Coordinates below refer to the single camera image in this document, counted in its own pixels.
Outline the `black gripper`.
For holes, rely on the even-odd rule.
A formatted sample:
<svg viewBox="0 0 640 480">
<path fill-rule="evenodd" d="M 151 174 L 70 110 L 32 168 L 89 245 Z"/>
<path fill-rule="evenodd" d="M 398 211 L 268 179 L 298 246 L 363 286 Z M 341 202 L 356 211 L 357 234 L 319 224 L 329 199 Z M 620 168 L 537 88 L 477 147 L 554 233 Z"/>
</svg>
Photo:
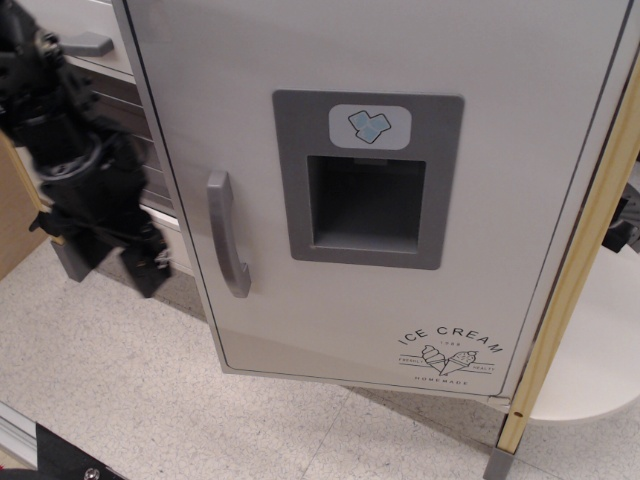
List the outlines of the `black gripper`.
<svg viewBox="0 0 640 480">
<path fill-rule="evenodd" d="M 49 224 L 68 238 L 79 233 L 54 244 L 66 273 L 90 273 L 118 246 L 143 297 L 152 297 L 172 276 L 168 245 L 140 207 L 145 186 L 142 167 L 114 164 L 42 179 L 42 190 L 53 200 Z"/>
</svg>

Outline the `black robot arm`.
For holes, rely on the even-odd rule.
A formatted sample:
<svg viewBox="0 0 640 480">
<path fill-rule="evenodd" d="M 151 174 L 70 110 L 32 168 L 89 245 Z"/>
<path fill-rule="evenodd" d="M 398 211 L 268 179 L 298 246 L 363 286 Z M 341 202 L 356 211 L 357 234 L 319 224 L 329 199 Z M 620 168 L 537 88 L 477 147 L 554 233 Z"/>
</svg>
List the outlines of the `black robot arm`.
<svg viewBox="0 0 640 480">
<path fill-rule="evenodd" d="M 52 205 L 31 229 L 64 241 L 65 265 L 82 280 L 113 250 L 150 298 L 170 278 L 169 248 L 140 200 L 144 151 L 95 108 L 58 37 L 16 1 L 1 4 L 1 129 L 27 149 Z"/>
</svg>

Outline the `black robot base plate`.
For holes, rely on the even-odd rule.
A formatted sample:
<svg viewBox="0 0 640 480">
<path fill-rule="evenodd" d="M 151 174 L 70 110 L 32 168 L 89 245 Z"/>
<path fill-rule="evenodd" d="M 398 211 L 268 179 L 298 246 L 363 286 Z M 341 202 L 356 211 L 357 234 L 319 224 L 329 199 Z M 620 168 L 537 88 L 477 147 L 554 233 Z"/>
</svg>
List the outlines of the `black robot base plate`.
<svg viewBox="0 0 640 480">
<path fill-rule="evenodd" d="M 122 480 L 125 476 L 71 444 L 53 431 L 36 424 L 37 471 L 55 479 Z"/>
</svg>

